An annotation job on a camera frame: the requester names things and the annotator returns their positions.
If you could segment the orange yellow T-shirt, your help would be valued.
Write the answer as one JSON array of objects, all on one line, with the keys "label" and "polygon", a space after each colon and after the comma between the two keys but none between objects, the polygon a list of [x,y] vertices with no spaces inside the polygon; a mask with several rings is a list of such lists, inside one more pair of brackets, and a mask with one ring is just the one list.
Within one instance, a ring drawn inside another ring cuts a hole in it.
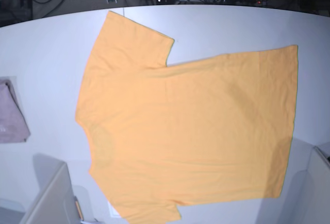
[{"label": "orange yellow T-shirt", "polygon": [[178,206],[281,195],[294,129],[298,47],[167,66],[174,40],[109,12],[75,119],[90,175],[129,223]]}]

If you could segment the folded pink cloth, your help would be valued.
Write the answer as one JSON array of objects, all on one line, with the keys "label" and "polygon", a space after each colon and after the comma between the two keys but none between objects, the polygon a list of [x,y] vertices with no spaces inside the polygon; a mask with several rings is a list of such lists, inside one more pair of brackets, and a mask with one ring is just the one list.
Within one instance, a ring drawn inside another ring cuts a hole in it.
[{"label": "folded pink cloth", "polygon": [[28,125],[19,108],[12,82],[1,79],[1,144],[26,142]]}]

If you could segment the orange pencil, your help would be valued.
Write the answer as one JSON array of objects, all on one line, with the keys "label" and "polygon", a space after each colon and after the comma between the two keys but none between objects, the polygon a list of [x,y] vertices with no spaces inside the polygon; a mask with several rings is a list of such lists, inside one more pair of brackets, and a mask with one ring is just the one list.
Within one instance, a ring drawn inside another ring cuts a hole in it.
[{"label": "orange pencil", "polygon": [[83,216],[83,213],[82,213],[82,210],[81,210],[81,207],[80,207],[80,204],[79,204],[78,200],[75,200],[75,205],[76,205],[80,220],[84,220],[84,216]]}]

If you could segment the grey box corner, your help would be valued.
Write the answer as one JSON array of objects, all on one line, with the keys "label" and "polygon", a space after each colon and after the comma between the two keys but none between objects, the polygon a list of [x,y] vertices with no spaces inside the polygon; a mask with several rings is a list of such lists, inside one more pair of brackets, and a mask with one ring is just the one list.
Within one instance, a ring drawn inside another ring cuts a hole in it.
[{"label": "grey box corner", "polygon": [[329,160],[318,147],[314,147],[308,173],[311,179],[305,223],[329,223]]},{"label": "grey box corner", "polygon": [[61,162],[20,223],[99,223],[80,220],[75,200],[67,164]]}]

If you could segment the grey box left corner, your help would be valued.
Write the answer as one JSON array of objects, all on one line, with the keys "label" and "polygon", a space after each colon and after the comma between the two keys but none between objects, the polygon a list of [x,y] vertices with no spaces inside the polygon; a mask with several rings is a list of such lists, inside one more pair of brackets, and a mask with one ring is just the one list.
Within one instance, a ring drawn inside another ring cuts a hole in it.
[{"label": "grey box left corner", "polygon": [[99,223],[80,220],[75,200],[67,164],[61,162],[20,223]]}]

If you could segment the black power strip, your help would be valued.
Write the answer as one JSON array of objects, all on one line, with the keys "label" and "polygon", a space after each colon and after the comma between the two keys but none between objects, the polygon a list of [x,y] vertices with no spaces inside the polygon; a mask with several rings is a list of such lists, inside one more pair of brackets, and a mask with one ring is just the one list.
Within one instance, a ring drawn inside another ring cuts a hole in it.
[{"label": "black power strip", "polygon": [[211,4],[238,5],[238,6],[262,6],[265,0],[212,0]]}]

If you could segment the grey box right corner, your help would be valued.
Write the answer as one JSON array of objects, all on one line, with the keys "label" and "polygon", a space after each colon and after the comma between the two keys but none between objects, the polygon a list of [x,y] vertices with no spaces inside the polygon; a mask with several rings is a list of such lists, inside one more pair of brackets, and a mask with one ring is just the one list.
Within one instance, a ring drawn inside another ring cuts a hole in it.
[{"label": "grey box right corner", "polygon": [[311,179],[305,223],[329,223],[329,160],[318,147],[314,147],[308,173]]}]

